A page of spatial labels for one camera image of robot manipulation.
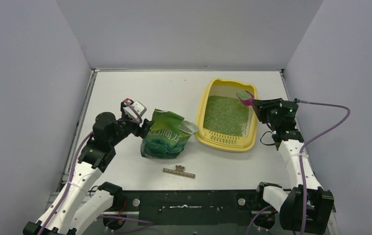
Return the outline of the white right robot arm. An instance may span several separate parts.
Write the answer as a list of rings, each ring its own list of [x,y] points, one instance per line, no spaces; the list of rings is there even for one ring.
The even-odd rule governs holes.
[[[272,206],[279,213],[284,230],[322,235],[325,233],[334,197],[318,182],[304,147],[304,139],[297,129],[298,104],[282,98],[252,101],[258,120],[271,132],[274,146],[281,154],[289,175],[289,192],[273,183],[262,182],[254,195],[260,209]]]

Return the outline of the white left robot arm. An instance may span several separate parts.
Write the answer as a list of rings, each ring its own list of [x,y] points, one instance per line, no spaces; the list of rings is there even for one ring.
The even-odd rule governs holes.
[[[95,118],[93,130],[79,146],[70,170],[69,180],[46,212],[36,222],[28,222],[25,235],[80,235],[107,209],[118,210],[123,205],[122,188],[109,182],[87,201],[83,199],[105,172],[116,155],[115,146],[129,135],[145,138],[152,120],[133,122],[125,113],[120,119],[110,112]]]

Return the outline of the magenta plastic scoop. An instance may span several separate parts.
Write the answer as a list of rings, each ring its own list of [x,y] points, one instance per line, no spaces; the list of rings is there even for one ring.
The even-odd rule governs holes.
[[[238,99],[242,102],[243,105],[245,106],[253,106],[253,100],[254,100],[254,95],[246,90],[242,90],[236,93]]]

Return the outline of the yellow litter box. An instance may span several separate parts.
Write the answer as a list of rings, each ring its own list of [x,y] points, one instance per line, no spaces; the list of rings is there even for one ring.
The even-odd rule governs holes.
[[[236,94],[243,90],[250,92],[256,98],[258,97],[257,88],[253,84],[221,78],[215,78],[209,82],[203,91],[196,117],[196,125],[199,130],[195,136],[198,141],[212,148],[230,152],[244,152],[254,146],[258,119],[251,108],[249,109],[247,124],[244,126],[241,136],[221,134],[204,128],[204,115],[210,96],[216,95],[238,99]]]

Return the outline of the green cat litter bag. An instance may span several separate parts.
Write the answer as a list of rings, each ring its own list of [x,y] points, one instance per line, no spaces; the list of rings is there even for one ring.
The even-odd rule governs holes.
[[[177,158],[189,138],[199,130],[193,122],[171,111],[155,109],[152,121],[154,123],[140,146],[140,154],[145,158]]]

